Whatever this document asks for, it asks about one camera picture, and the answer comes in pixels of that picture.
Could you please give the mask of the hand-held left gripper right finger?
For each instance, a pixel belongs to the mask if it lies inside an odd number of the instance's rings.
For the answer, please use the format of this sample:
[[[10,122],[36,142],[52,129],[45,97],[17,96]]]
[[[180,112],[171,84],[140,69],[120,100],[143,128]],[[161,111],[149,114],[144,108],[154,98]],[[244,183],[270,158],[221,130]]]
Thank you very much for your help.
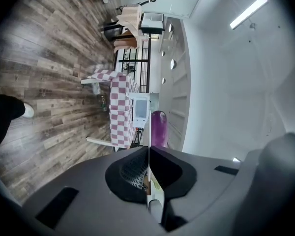
[[[196,169],[175,157],[164,147],[150,147],[149,166],[166,199],[185,196],[197,181]]]

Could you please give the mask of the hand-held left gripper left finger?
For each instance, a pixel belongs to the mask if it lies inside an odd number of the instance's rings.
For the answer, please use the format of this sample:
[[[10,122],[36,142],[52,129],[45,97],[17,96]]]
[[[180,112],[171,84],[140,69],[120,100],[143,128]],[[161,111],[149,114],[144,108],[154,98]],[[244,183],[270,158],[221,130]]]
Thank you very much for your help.
[[[137,150],[112,163],[105,172],[109,189],[121,200],[137,204],[147,203],[143,188],[148,168],[148,147]]]

